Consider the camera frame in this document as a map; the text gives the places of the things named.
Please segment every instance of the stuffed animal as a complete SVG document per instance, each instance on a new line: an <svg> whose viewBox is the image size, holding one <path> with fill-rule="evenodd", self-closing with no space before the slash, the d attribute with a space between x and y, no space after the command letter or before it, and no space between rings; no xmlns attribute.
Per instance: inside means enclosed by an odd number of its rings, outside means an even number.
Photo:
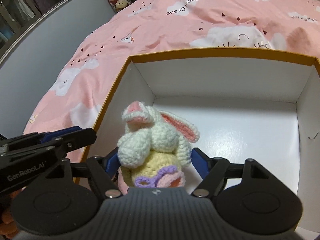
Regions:
<svg viewBox="0 0 320 240"><path fill-rule="evenodd" d="M121 11L126 8L130 3L127 0L118 0L116 3L116 10Z"/></svg>
<svg viewBox="0 0 320 240"><path fill-rule="evenodd" d="M199 139L197 128L138 101L125 109L122 120L126 125L118 141L120 180L127 187L183 187L181 169L191 163L191 143Z"/></svg>

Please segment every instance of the window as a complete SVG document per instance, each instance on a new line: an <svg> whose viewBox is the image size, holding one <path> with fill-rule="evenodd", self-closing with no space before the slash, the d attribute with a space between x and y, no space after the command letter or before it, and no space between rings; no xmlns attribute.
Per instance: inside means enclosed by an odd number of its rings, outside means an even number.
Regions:
<svg viewBox="0 0 320 240"><path fill-rule="evenodd" d="M0 57L36 20L63 0L0 0Z"/></svg>

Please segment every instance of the silver pin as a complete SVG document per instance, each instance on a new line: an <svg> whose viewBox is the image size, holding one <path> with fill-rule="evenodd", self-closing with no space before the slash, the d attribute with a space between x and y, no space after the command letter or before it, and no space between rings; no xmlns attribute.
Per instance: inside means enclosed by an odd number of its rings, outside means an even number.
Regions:
<svg viewBox="0 0 320 240"><path fill-rule="evenodd" d="M209 191L204 188L199 188L193 192L193 195L196 197L207 197L209 196Z"/></svg>
<svg viewBox="0 0 320 240"><path fill-rule="evenodd" d="M108 198L117 198L121 196L121 192L117 189L109 189L105 192L105 195Z"/></svg>

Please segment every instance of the pink blanket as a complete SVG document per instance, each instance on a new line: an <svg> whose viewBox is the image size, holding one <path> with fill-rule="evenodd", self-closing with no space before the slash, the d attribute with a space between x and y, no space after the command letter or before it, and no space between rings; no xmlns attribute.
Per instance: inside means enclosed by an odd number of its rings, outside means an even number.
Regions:
<svg viewBox="0 0 320 240"><path fill-rule="evenodd" d="M25 133L93 127L130 55L250 47L320 57L319 18L315 0L137 0L82 42L39 102ZM81 150L68 154L72 162L81 156Z"/></svg>

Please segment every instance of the bunny ear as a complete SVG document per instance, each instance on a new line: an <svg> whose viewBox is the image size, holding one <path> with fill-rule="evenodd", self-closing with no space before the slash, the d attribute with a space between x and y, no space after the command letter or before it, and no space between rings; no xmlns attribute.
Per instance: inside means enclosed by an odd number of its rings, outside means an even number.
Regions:
<svg viewBox="0 0 320 240"><path fill-rule="evenodd" d="M151 123L152 116L148 113L144 103L135 101L131 103L124 111L122 120L130 124Z"/></svg>
<svg viewBox="0 0 320 240"><path fill-rule="evenodd" d="M189 142L195 143L199 140L200 133L193 124L166 111L159 111L159 113L167 123L173 125Z"/></svg>

